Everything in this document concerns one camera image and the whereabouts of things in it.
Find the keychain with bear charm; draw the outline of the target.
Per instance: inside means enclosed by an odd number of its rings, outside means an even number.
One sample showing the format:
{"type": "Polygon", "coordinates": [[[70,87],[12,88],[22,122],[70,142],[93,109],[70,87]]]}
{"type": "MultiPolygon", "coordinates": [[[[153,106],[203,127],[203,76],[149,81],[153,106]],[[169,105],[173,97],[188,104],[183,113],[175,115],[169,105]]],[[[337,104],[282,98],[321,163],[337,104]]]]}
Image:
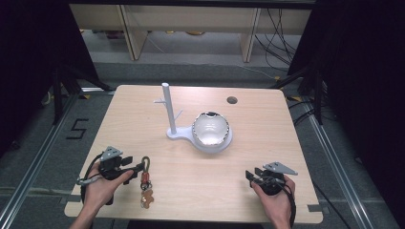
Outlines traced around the keychain with bear charm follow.
{"type": "Polygon", "coordinates": [[[150,204],[154,201],[152,182],[150,180],[149,167],[151,160],[148,156],[142,158],[144,164],[143,172],[141,174],[140,189],[141,189],[141,207],[144,209],[149,209],[150,204]]]}

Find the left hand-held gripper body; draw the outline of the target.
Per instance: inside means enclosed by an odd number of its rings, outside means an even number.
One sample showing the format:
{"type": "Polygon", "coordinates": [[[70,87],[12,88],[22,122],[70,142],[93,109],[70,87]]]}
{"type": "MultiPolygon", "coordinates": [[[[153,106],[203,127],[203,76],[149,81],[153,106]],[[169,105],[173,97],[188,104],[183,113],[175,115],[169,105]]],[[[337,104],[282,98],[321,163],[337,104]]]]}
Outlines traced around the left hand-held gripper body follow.
{"type": "Polygon", "coordinates": [[[108,180],[120,177],[124,171],[120,168],[123,152],[115,147],[108,146],[101,154],[99,173],[108,180]]]}

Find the person's left hand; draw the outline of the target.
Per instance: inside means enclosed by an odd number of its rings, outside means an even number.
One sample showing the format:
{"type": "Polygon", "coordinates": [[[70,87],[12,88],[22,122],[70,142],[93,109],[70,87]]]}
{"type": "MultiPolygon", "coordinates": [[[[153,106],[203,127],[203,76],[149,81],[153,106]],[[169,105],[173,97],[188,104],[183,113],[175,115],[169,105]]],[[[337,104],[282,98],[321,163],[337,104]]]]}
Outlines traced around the person's left hand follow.
{"type": "Polygon", "coordinates": [[[113,180],[99,177],[95,182],[89,184],[86,187],[83,210],[85,212],[97,212],[113,197],[115,190],[127,181],[133,173],[132,170],[126,171],[113,180]]]}

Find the aluminium floor rail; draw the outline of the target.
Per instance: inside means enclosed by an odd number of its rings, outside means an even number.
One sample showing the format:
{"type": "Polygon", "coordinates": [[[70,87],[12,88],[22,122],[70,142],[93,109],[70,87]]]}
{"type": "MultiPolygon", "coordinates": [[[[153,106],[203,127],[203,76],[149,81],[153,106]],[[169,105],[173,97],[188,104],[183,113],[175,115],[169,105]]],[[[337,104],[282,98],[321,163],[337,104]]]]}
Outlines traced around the aluminium floor rail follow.
{"type": "Polygon", "coordinates": [[[315,109],[311,105],[310,100],[307,97],[299,98],[295,100],[293,97],[288,97],[287,101],[293,102],[293,105],[289,105],[289,108],[294,106],[303,105],[305,113],[301,114],[299,117],[293,120],[295,126],[300,122],[304,121],[307,118],[311,124],[313,131],[315,132],[323,151],[326,155],[326,158],[329,162],[329,165],[336,177],[337,183],[342,190],[342,193],[345,197],[346,202],[348,203],[355,221],[360,229],[374,229],[374,225],[371,221],[371,217],[367,213],[366,207],[363,204],[360,196],[355,190],[350,178],[343,167],[341,160],[338,157],[335,149],[333,148],[330,138],[328,137],[322,124],[318,122],[318,119],[315,117],[315,109]]]}
{"type": "Polygon", "coordinates": [[[0,229],[67,229],[65,215],[96,132],[113,95],[87,91],[63,95],[62,116],[53,120],[46,95],[16,145],[0,158],[0,229]]]}

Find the white bowl with silver rim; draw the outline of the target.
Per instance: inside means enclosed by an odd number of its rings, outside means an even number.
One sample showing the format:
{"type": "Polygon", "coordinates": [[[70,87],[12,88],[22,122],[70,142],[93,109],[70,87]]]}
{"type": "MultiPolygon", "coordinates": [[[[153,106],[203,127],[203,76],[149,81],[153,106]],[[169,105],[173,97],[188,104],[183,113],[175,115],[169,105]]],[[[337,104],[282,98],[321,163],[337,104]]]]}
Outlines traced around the white bowl with silver rim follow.
{"type": "Polygon", "coordinates": [[[229,136],[230,127],[227,120],[218,113],[199,114],[192,124],[192,134],[197,143],[203,147],[222,145],[229,136]]]}

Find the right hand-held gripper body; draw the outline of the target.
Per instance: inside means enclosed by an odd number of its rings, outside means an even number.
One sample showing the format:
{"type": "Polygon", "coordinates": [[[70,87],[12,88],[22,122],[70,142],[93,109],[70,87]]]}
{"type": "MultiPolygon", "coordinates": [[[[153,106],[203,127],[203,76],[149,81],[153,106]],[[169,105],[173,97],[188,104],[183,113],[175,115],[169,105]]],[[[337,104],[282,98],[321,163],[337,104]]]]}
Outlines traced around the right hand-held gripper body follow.
{"type": "Polygon", "coordinates": [[[297,176],[298,173],[281,162],[275,161],[263,165],[263,175],[256,183],[268,196],[278,194],[286,185],[285,175],[297,176]]]}

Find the black curtain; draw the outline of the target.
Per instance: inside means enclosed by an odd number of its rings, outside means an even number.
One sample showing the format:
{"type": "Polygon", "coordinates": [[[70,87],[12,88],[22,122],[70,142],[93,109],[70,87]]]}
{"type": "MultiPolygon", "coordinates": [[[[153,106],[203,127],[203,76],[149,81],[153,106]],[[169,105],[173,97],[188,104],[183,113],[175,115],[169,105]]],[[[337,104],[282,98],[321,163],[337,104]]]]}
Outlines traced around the black curtain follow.
{"type": "Polygon", "coordinates": [[[0,156],[67,67],[98,79],[68,1],[0,0],[0,156]]]}
{"type": "Polygon", "coordinates": [[[347,137],[405,229],[405,0],[314,0],[290,66],[320,71],[347,137]]]}

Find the white stand with pegs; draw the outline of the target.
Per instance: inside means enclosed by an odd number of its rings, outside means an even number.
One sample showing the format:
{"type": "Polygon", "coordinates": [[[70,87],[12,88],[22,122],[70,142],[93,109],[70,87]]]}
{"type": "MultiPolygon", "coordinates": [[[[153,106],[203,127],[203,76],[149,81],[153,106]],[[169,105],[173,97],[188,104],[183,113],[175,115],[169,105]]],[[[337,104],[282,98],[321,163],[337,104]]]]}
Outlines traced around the white stand with pegs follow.
{"type": "Polygon", "coordinates": [[[228,139],[220,146],[217,147],[203,147],[197,143],[197,141],[194,139],[193,134],[192,134],[192,123],[190,126],[187,127],[178,127],[176,125],[176,119],[180,116],[181,113],[178,113],[177,115],[174,115],[174,109],[173,109],[173,103],[172,103],[172,96],[170,92],[170,85],[166,82],[163,82],[161,84],[162,87],[162,92],[163,92],[163,99],[161,100],[155,100],[155,103],[163,104],[167,116],[168,116],[168,122],[169,122],[169,128],[166,131],[166,136],[169,139],[172,140],[178,140],[178,139],[184,139],[188,140],[196,149],[199,151],[202,151],[207,154],[218,154],[225,150],[231,143],[233,139],[233,132],[230,127],[230,133],[228,136],[228,139]]]}

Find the beige wooden desk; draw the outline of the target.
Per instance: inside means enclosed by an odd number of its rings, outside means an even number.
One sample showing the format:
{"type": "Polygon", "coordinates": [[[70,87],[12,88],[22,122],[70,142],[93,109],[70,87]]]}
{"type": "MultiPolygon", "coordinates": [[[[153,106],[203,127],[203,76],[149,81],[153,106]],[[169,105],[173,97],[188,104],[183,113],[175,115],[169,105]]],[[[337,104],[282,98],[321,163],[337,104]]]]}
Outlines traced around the beige wooden desk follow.
{"type": "Polygon", "coordinates": [[[83,30],[122,31],[130,58],[139,59],[149,31],[237,33],[248,62],[256,34],[301,35],[309,10],[71,4],[83,30]]]}

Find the black metal stand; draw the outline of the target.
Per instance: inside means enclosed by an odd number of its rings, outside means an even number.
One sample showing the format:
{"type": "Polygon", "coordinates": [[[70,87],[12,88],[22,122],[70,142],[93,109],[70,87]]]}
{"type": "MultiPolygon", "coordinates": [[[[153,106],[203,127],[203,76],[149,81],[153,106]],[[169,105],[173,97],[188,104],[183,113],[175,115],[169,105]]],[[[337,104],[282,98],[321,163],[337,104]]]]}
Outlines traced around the black metal stand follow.
{"type": "Polygon", "coordinates": [[[56,124],[63,116],[62,89],[65,89],[68,94],[79,95],[83,92],[77,80],[84,79],[91,84],[98,86],[104,92],[112,92],[113,87],[101,82],[96,73],[86,74],[78,68],[67,64],[59,64],[53,68],[53,97],[54,97],[54,118],[53,123],[56,124]]]}
{"type": "Polygon", "coordinates": [[[313,92],[314,95],[314,115],[319,125],[323,124],[321,116],[321,102],[322,102],[322,75],[318,70],[311,67],[305,67],[296,73],[288,75],[285,79],[278,81],[271,89],[281,89],[287,84],[302,77],[302,81],[298,88],[300,95],[308,95],[313,92]]]}

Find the person's right hand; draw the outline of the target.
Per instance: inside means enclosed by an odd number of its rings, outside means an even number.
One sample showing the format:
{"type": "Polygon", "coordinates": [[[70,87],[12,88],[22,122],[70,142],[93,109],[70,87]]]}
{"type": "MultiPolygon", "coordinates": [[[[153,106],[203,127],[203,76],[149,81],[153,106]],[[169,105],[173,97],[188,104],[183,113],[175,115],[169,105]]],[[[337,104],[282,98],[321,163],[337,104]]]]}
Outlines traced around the person's right hand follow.
{"type": "Polygon", "coordinates": [[[258,184],[252,182],[251,186],[259,197],[270,222],[288,221],[290,224],[292,210],[288,195],[284,191],[274,196],[268,196],[258,184]]]}

